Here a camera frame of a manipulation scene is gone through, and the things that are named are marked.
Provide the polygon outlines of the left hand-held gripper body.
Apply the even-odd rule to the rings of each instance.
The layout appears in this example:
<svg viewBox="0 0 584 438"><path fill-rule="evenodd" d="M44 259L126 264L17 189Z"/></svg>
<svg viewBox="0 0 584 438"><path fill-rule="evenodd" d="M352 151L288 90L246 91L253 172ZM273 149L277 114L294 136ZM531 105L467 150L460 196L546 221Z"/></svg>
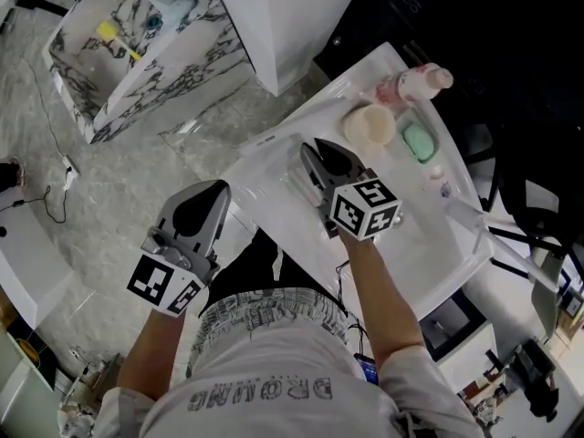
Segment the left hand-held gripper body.
<svg viewBox="0 0 584 438"><path fill-rule="evenodd" d="M131 254L126 289L154 310L179 317L219 269L213 249L219 236L219 224L184 236L170 220L159 220Z"/></svg>

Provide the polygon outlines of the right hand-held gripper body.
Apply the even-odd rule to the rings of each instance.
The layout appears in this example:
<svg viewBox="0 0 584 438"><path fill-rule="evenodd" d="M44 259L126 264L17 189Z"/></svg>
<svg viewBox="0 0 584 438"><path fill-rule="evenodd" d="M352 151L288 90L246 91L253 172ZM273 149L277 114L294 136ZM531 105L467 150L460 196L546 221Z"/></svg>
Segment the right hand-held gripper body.
<svg viewBox="0 0 584 438"><path fill-rule="evenodd" d="M317 210L330 238L343 229L359 241L373 239L394 227L402 208L402 200L372 169L356 181L333 185L327 193Z"/></svg>

